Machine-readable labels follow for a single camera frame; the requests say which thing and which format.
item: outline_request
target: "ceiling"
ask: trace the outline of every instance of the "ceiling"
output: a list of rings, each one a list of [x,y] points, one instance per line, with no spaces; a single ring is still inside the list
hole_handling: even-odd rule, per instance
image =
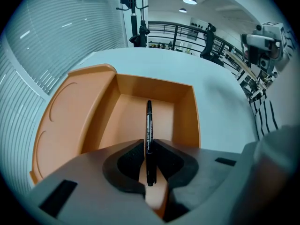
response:
[[[252,32],[257,24],[241,5],[230,0],[197,0],[196,5],[186,4],[183,0],[148,0],[148,4],[149,12],[179,13],[180,8],[185,8],[191,17],[212,23],[220,29],[230,27],[238,33]]]

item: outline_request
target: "ceiling light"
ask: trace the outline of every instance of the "ceiling light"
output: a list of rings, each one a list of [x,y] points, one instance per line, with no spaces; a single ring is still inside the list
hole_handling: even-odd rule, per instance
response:
[[[187,13],[187,10],[185,8],[181,8],[181,9],[179,9],[179,11],[182,13]]]
[[[197,1],[196,0],[183,0],[185,3],[187,4],[192,4],[192,5],[195,5],[197,4]]]

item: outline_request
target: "railing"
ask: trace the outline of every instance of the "railing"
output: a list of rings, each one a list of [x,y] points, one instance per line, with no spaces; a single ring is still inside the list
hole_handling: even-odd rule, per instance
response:
[[[187,26],[179,23],[174,23],[174,22],[161,22],[161,21],[148,21],[149,25],[149,30],[150,34],[148,35],[149,37],[149,44],[161,44],[165,45],[165,47],[168,47],[171,50],[182,50],[182,49],[189,49],[190,51],[201,53],[204,48],[205,48],[205,36],[206,36],[206,31],[193,27],[193,26]],[[164,40],[168,39],[169,43],[167,42],[162,42],[162,41],[156,41],[153,42],[153,38],[163,38]],[[214,36],[213,40],[213,47],[212,50],[215,52],[220,53],[221,55],[225,56],[225,50],[228,50],[231,52],[233,49],[233,45],[225,41],[224,39]],[[243,59],[242,52],[235,48],[235,54],[245,63]],[[226,65],[230,66],[236,71],[240,71],[241,67],[230,57],[226,58],[227,61],[230,63],[222,60]],[[245,79],[246,84],[244,86],[249,85],[250,88],[252,86],[255,86],[255,82],[250,78],[247,77]]]

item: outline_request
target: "pen cap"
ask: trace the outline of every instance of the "pen cap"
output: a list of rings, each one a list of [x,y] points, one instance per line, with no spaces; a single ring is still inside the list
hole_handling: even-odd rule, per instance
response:
[[[152,103],[150,100],[148,100],[147,102],[147,112],[148,113],[151,113],[152,112]]]

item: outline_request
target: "black rubber pad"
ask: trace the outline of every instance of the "black rubber pad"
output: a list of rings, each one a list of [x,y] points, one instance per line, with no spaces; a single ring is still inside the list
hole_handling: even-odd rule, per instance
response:
[[[218,157],[215,161],[218,163],[223,163],[223,164],[229,165],[229,166],[234,166],[236,163],[236,161],[234,161],[234,160],[230,160],[230,159],[223,158],[223,157]]]
[[[145,197],[145,186],[139,182],[143,161],[144,140],[140,139],[110,155],[103,163],[102,172],[106,180],[118,190]]]
[[[76,186],[76,182],[63,180],[39,208],[56,218]]]

